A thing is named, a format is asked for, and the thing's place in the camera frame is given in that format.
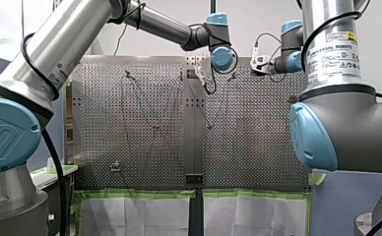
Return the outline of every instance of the robotic arm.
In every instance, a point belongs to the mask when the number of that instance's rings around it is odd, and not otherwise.
[[[256,52],[252,69],[260,74],[304,69],[308,86],[289,115],[292,145],[304,165],[382,173],[382,102],[376,99],[382,94],[361,79],[355,29],[364,1],[301,2],[303,21],[283,25],[282,55],[265,64]],[[382,198],[369,226],[374,228],[355,236],[382,235]]]
[[[123,22],[186,51],[209,46],[218,70],[235,56],[225,14],[188,27],[135,1],[63,1],[0,75],[0,235],[47,235],[47,195],[36,192],[26,161],[53,115],[52,100],[102,27]]]

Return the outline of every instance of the perforated metal panel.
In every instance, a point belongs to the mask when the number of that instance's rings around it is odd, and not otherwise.
[[[218,76],[207,96],[206,188],[302,191],[308,172],[296,159],[288,127],[288,98],[305,89],[302,74],[256,77],[247,61],[235,78]]]
[[[288,98],[305,80],[274,83],[281,75],[251,76],[249,59],[240,62],[234,79],[217,76],[218,92],[203,96],[185,78],[185,58],[84,59],[73,83],[77,189],[185,189],[194,173],[204,188],[304,191],[309,170],[292,151]]]
[[[184,63],[178,60],[100,57],[79,66],[74,150],[81,145],[77,158],[84,164],[78,189],[185,188]],[[117,161],[120,170],[111,171]]]

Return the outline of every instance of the label sticker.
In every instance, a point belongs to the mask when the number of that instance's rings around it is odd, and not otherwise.
[[[48,79],[55,85],[57,89],[60,89],[69,77],[69,72],[65,70],[62,63],[58,63],[53,68]]]
[[[327,34],[327,42],[335,40],[351,40],[357,42],[357,36],[351,31],[330,32]]]
[[[327,81],[338,75],[360,77],[359,56],[356,42],[335,40],[316,46],[307,52],[308,83]]]

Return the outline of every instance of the white cloth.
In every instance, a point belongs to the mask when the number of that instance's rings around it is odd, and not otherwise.
[[[188,236],[189,199],[87,199],[81,236]]]
[[[205,236],[307,236],[307,204],[306,199],[204,198]]]

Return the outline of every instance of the white wall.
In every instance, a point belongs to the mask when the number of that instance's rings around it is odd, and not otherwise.
[[[191,25],[203,23],[210,15],[209,0],[147,0],[147,6],[174,18],[175,20]],[[112,55],[117,44],[117,39],[123,26],[107,25],[101,31],[98,39],[105,55]],[[202,55],[207,49],[188,53]],[[182,49],[169,41],[153,36],[143,31],[136,31],[128,27],[121,39],[117,55],[150,55],[150,56],[178,56],[186,55]]]
[[[53,0],[0,1],[0,58],[13,60],[23,34],[36,32],[52,13]]]
[[[148,6],[186,25],[203,23],[210,14],[209,0],[148,0]],[[254,41],[261,32],[280,36],[285,21],[301,19],[295,0],[218,0],[218,11],[226,12],[230,37],[241,57],[251,56]],[[112,55],[124,26],[106,26],[98,39],[103,54]],[[363,79],[382,92],[382,0],[372,1],[357,22]],[[268,37],[260,40],[260,54],[272,54],[277,43]],[[202,51],[188,54],[201,54]],[[128,27],[117,55],[186,55],[177,45]]]

